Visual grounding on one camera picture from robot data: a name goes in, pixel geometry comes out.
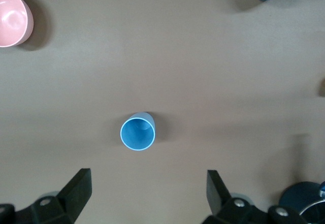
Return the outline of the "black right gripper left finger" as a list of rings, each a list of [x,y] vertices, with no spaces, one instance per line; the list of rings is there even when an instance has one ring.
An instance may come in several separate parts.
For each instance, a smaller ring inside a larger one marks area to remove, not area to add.
[[[61,191],[46,194],[24,209],[1,204],[1,223],[75,223],[91,195],[91,169],[80,169]]]

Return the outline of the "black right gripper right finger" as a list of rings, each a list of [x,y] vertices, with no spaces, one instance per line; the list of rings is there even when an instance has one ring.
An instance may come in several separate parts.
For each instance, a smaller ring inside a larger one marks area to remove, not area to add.
[[[216,170],[207,171],[206,196],[212,214],[203,223],[307,223],[289,207],[274,205],[263,212],[243,198],[233,198]]]

